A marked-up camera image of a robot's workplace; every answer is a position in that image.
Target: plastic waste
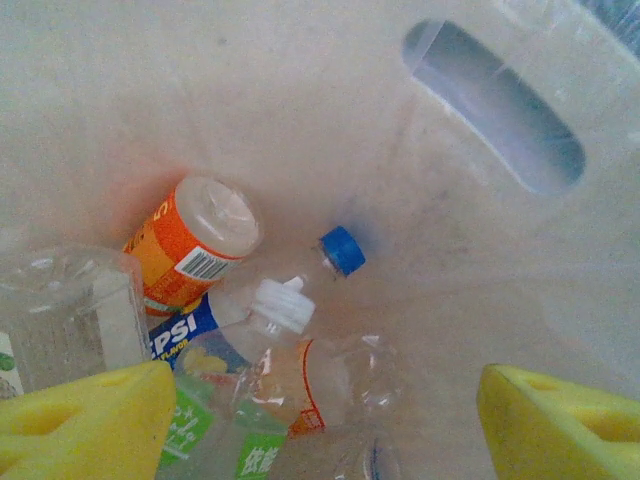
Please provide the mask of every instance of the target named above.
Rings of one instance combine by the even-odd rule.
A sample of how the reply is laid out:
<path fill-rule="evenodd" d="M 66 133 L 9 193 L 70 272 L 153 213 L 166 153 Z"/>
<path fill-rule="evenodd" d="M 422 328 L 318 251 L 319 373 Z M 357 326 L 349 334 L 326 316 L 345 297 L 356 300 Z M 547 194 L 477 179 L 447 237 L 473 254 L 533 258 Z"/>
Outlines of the plastic waste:
<path fill-rule="evenodd" d="M 204 296 L 149 332 L 153 358 L 172 367 L 186 344 L 197 335 L 243 320 L 250 312 L 255 293 L 264 278 L 287 281 L 311 298 L 365 263 L 357 242 L 344 227 L 336 227 L 312 248 L 257 257 L 240 266 Z"/>
<path fill-rule="evenodd" d="M 238 188 L 208 173 L 185 177 L 124 247 L 142 264 L 147 313 L 166 319 L 196 301 L 262 235 Z"/>
<path fill-rule="evenodd" d="M 5 255 L 0 305 L 0 398 L 151 358 L 140 265 L 116 250 Z"/>
<path fill-rule="evenodd" d="M 338 286 L 365 262 L 358 242 L 344 227 L 337 226 L 310 248 L 251 259 L 226 277 L 220 288 L 247 311 L 264 278 L 295 282 L 301 293 L 317 301 L 325 290 Z"/>
<path fill-rule="evenodd" d="M 270 480 L 399 480 L 393 439 L 375 425 L 346 425 L 290 438 L 274 462 Z"/>
<path fill-rule="evenodd" d="M 267 279 L 246 320 L 200 335 L 181 352 L 177 408 L 158 479 L 199 479 L 214 471 L 221 480 L 266 478 L 295 414 L 273 417 L 238 393 L 238 378 L 271 346 L 295 345 L 314 309 L 294 288 Z"/>
<path fill-rule="evenodd" d="M 176 314 L 149 331 L 152 358 L 165 360 L 174 368 L 178 355 L 192 339 L 246 318 L 245 311 L 227 295 L 212 289 L 193 309 Z"/>
<path fill-rule="evenodd" d="M 199 348 L 197 340 L 189 347 Z M 294 437 L 370 421 L 390 413 L 402 393 L 395 356 L 378 335 L 271 347 L 242 372 L 235 395 L 283 422 L 294 417 Z"/>

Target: barcode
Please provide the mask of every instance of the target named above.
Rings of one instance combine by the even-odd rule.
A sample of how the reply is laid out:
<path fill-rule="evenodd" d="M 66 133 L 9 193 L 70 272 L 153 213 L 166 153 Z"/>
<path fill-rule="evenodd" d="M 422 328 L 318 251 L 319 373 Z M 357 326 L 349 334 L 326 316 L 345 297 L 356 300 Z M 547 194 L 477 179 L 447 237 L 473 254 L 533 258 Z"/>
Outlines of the barcode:
<path fill-rule="evenodd" d="M 174 268 L 183 275 L 198 280 L 217 280 L 231 270 L 236 263 L 233 260 L 216 257 L 206 250 L 196 247 Z"/>

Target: crushed plastic bottle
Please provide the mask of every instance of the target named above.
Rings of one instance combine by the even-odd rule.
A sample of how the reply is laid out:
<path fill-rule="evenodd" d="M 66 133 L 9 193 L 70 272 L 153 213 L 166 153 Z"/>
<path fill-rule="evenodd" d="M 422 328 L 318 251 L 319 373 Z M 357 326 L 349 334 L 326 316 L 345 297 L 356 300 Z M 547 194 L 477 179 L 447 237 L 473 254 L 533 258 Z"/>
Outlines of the crushed plastic bottle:
<path fill-rule="evenodd" d="M 197 302 L 149 332 L 153 358 L 166 360 L 174 368 L 178 354 L 193 338 L 246 318 L 264 278 L 295 285 L 315 301 L 314 295 L 319 295 L 320 290 L 330 289 L 333 283 L 351 275 L 364 263 L 365 257 L 357 242 L 340 226 L 324 235 L 313 248 L 250 260 Z"/>
<path fill-rule="evenodd" d="M 2 396 L 151 358 L 140 265 L 130 255 L 74 244 L 5 255 L 0 305 Z"/>
<path fill-rule="evenodd" d="M 291 438 L 269 474 L 270 480 L 400 480 L 393 439 L 376 425 L 334 427 Z"/>
<path fill-rule="evenodd" d="M 273 417 L 238 394 L 238 379 L 273 345 L 295 345 L 314 309 L 295 289 L 264 280 L 246 320 L 187 345 L 177 361 L 177 409 L 156 478 L 200 479 L 211 472 L 220 480 L 266 478 L 295 413 Z"/>
<path fill-rule="evenodd" d="M 296 283 L 301 293 L 317 302 L 325 291 L 338 286 L 340 280 L 365 262 L 358 242 L 344 227 L 338 226 L 311 248 L 286 250 L 246 262 L 226 277 L 220 288 L 245 310 L 264 278 Z"/>

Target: white plastic bin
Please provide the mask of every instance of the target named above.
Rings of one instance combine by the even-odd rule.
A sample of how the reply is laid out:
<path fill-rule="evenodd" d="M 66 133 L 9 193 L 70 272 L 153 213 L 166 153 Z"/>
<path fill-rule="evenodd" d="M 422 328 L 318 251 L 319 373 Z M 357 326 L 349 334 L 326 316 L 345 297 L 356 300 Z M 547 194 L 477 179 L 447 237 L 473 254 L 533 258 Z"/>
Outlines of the white plastic bin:
<path fill-rule="evenodd" d="M 484 364 L 640 398 L 638 13 L 613 3 L 5 2 L 0 250 L 119 247 L 192 167 L 261 204 L 257 254 L 343 223 L 369 263 L 314 328 L 405 353 L 408 478 L 495 478 Z M 582 163 L 523 170 L 519 135 Z"/>

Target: yellow foam pad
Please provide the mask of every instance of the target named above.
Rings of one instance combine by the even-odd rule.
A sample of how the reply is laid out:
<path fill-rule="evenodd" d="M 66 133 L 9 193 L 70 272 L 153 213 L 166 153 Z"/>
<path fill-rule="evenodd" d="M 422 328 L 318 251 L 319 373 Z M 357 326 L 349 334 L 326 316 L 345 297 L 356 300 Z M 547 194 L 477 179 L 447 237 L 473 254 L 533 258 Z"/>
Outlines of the yellow foam pad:
<path fill-rule="evenodd" d="M 489 365 L 477 405 L 500 480 L 640 479 L 638 402 Z"/>
<path fill-rule="evenodd" d="M 174 409 L 160 361 L 0 400 L 0 478 L 153 479 Z"/>

